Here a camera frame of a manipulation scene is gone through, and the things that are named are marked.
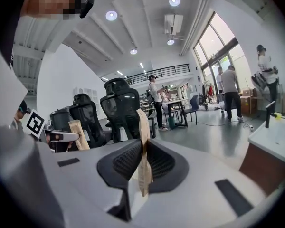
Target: black railing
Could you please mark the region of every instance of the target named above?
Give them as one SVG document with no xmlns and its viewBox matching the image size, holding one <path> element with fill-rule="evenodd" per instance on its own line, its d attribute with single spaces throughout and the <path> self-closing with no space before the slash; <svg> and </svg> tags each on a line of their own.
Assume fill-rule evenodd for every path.
<svg viewBox="0 0 285 228">
<path fill-rule="evenodd" d="M 149 81 L 149 75 L 155 75 L 158 78 L 166 77 L 175 74 L 182 74 L 190 72 L 189 64 L 181 64 L 175 66 L 164 67 L 152 71 L 148 71 L 146 73 L 136 74 L 133 76 L 127 77 L 125 80 L 128 84 L 133 85 L 143 81 Z"/>
</svg>

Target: black mesh office chair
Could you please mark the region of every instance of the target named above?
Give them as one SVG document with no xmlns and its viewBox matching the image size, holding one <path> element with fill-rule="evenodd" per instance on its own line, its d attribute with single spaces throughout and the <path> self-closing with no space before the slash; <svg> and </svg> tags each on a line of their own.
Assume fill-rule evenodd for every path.
<svg viewBox="0 0 285 228">
<path fill-rule="evenodd" d="M 87 94 L 75 95 L 69 110 L 74 119 L 80 120 L 90 148 L 103 146 L 110 140 L 111 132 L 103 131 L 97 118 L 96 105 Z"/>
<path fill-rule="evenodd" d="M 140 138 L 137 90 L 131 89 L 122 78 L 111 79 L 104 87 L 106 96 L 100 100 L 100 105 L 112 125 L 114 143 L 121 141 L 120 128 L 124 128 L 128 139 Z"/>
</svg>

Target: trash can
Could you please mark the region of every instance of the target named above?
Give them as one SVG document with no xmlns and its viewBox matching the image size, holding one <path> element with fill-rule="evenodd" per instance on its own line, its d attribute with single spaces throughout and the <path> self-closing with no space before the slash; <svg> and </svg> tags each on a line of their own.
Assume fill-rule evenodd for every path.
<svg viewBox="0 0 285 228">
<path fill-rule="evenodd" d="M 168 117 L 168 123 L 171 129 L 175 128 L 175 120 L 174 120 L 174 116 L 172 117 Z"/>
</svg>

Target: large window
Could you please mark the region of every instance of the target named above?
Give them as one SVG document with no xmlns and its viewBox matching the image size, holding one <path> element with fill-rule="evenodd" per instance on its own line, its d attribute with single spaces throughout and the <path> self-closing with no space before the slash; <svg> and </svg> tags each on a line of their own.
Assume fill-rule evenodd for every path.
<svg viewBox="0 0 285 228">
<path fill-rule="evenodd" d="M 237 89 L 252 87 L 251 72 L 244 52 L 231 29 L 218 14 L 212 15 L 194 49 L 204 79 L 214 85 L 216 93 L 218 67 L 226 71 L 230 64 L 236 69 Z"/>
</svg>

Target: black cap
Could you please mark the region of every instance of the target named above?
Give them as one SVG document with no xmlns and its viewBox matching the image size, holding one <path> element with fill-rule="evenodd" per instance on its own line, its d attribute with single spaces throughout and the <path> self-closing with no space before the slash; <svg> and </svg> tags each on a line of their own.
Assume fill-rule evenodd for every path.
<svg viewBox="0 0 285 228">
<path fill-rule="evenodd" d="M 261 51 L 263 51 L 263 50 L 266 51 L 266 48 L 263 47 L 262 45 L 258 45 L 256 48 L 257 48 L 257 51 L 258 51 L 258 52 L 261 52 Z"/>
<path fill-rule="evenodd" d="M 151 78 L 156 78 L 154 74 L 149 76 L 149 81 L 151 81 Z"/>
<path fill-rule="evenodd" d="M 19 110 L 22 112 L 22 113 L 26 113 L 27 112 L 27 104 L 25 103 L 25 101 L 22 101 L 20 106 L 19 106 Z"/>
</svg>

